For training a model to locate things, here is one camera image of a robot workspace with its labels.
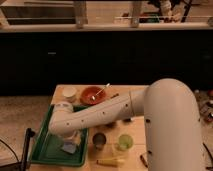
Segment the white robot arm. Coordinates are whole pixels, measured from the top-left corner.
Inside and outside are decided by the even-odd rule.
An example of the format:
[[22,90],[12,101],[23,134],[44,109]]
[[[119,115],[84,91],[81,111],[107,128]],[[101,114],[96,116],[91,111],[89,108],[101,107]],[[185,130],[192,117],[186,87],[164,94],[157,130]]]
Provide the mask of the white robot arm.
[[74,130],[142,116],[148,171],[205,171],[198,104],[183,82],[164,78],[78,112],[55,111],[48,129],[58,136]]

